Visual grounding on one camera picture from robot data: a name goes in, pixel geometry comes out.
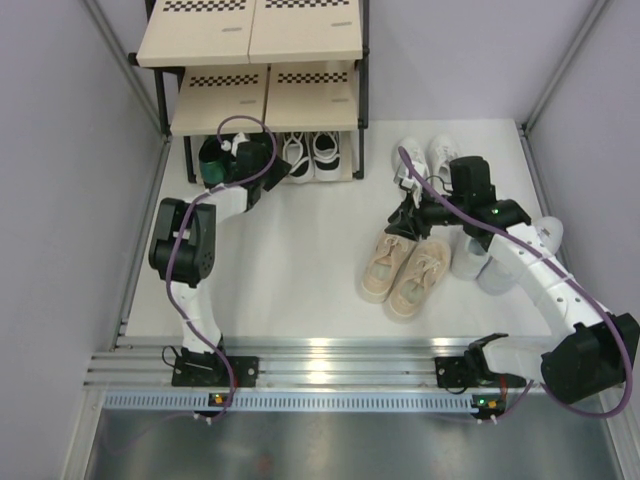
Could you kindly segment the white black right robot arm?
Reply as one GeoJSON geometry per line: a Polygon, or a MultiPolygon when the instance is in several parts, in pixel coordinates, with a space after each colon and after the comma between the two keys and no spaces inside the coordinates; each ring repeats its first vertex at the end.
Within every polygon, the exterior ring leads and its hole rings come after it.
{"type": "Polygon", "coordinates": [[[633,390],[638,322],[630,314],[614,315],[595,300],[543,244],[523,208],[497,198],[485,159],[453,160],[451,190],[441,195],[405,148],[397,153],[395,181],[406,197],[390,216],[388,232],[418,240],[435,226],[461,226],[514,277],[550,331],[524,338],[494,333],[472,342],[465,352],[470,379],[482,386],[502,375],[538,382],[567,409],[622,385],[623,396],[610,413],[622,411],[633,390]]]}

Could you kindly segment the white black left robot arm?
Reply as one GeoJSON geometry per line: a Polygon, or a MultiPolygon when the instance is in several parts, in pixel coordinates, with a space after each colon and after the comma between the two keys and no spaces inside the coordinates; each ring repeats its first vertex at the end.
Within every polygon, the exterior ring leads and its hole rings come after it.
{"type": "Polygon", "coordinates": [[[199,152],[202,192],[160,201],[148,252],[178,313],[182,345],[171,362],[176,387],[237,386],[214,318],[210,275],[224,221],[250,211],[290,170],[266,133],[208,138],[199,152]]]}

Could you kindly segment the black white sneaker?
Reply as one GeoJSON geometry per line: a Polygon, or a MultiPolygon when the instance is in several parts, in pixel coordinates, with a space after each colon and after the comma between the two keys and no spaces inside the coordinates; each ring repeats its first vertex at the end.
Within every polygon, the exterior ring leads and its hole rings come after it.
{"type": "Polygon", "coordinates": [[[340,136],[338,132],[316,132],[311,137],[315,177],[333,182],[341,178],[340,136]]]}
{"type": "Polygon", "coordinates": [[[296,184],[309,182],[314,176],[314,163],[308,134],[288,132],[282,139],[282,159],[291,165],[289,179],[296,184]]]}

